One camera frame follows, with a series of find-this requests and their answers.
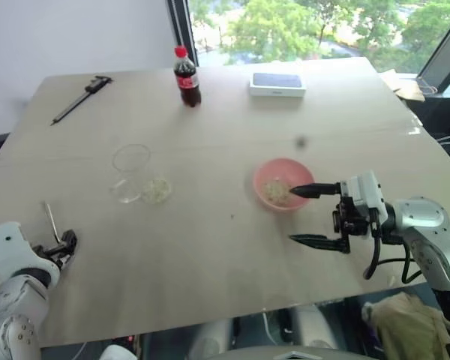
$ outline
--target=pink bowl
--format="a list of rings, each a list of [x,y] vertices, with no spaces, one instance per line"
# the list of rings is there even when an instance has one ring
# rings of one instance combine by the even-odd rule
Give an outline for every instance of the pink bowl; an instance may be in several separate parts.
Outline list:
[[[290,194],[290,199],[286,205],[275,205],[271,203],[263,193],[267,182],[279,180],[294,188],[299,185],[306,185],[314,182],[310,170],[298,161],[279,158],[264,163],[253,176],[253,188],[256,195],[266,207],[276,212],[292,212],[300,209],[308,203],[309,199]]]

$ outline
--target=coca-cola bottle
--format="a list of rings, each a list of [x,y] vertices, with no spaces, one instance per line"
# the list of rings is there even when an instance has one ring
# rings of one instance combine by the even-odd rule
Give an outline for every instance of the coca-cola bottle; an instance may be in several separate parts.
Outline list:
[[[202,102],[202,94],[200,94],[197,68],[195,64],[187,56],[187,48],[185,46],[177,46],[175,55],[177,62],[173,71],[177,78],[177,84],[180,88],[181,99],[190,107]]]

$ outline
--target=white box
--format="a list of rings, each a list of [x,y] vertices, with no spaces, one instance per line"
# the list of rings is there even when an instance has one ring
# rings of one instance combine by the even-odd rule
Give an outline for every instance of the white box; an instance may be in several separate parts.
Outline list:
[[[250,94],[253,96],[303,98],[306,89],[297,73],[252,73],[250,77]]]

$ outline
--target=red bottle cap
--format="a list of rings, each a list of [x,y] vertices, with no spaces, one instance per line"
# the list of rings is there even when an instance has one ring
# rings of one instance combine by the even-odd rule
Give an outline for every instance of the red bottle cap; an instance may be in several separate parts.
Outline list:
[[[175,55],[177,55],[179,58],[184,58],[188,54],[187,48],[185,46],[177,46],[175,48]]]

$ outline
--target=window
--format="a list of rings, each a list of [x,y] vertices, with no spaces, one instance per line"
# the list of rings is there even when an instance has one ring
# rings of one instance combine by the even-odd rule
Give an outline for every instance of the window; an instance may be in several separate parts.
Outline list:
[[[450,29],[450,0],[169,1],[201,66],[366,56],[417,74]]]

